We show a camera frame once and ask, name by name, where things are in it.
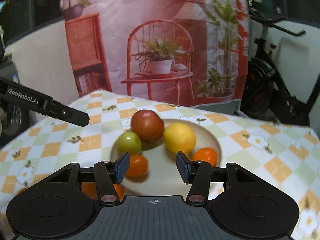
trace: red chair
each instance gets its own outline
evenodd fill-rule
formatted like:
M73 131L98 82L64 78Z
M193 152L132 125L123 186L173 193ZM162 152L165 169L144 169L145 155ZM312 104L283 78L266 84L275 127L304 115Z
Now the red chair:
M183 71L173 71L168 74L151 74L148 70L148 62L143 62L137 56L133 56L139 52L143 52L143 44L145 41L155 41L155 39L172 40L187 54L177 57L175 64L182 63L187 67ZM187 30L176 22L169 20L153 20L145 22L135 28L128 39L127 49L127 78L121 83L127 84L128 95L131 96L132 84L147 84L148 97L152 100L151 83L174 82L177 91L177 105L180 102L180 80L188 79L188 86L192 99L194 99L191 76L192 65L191 59L193 55L193 44L190 34Z

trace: backdrop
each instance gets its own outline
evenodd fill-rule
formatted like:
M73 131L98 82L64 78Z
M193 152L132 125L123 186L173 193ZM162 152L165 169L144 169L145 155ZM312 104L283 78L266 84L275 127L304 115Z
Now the backdrop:
M79 95L97 88L170 104L239 100L246 0L61 0Z

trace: purple pot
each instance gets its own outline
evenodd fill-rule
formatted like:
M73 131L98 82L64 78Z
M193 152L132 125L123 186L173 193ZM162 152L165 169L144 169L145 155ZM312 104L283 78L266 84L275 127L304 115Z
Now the purple pot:
M69 9L62 12L63 17L66 21L78 18L82 15L83 8L81 5L77 4Z

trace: metal pivot screw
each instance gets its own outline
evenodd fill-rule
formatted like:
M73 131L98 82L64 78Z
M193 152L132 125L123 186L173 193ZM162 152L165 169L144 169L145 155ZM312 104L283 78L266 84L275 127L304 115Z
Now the metal pivot screw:
M198 194L195 194L195 195L191 195L189 197L189 200L193 203L201 203L204 201L204 196L202 195L198 195Z
M112 203L112 202L114 202L114 201L116 201L117 200L117 197L115 196L115 195L104 195L104 196L102 196L101 197L101 200L103 201L103 202L106 202L106 203Z

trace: wicker cabinet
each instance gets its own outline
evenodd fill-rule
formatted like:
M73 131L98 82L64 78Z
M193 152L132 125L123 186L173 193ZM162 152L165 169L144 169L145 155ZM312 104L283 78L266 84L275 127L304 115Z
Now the wicker cabinet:
M99 14L65 22L70 61L80 96L111 90Z

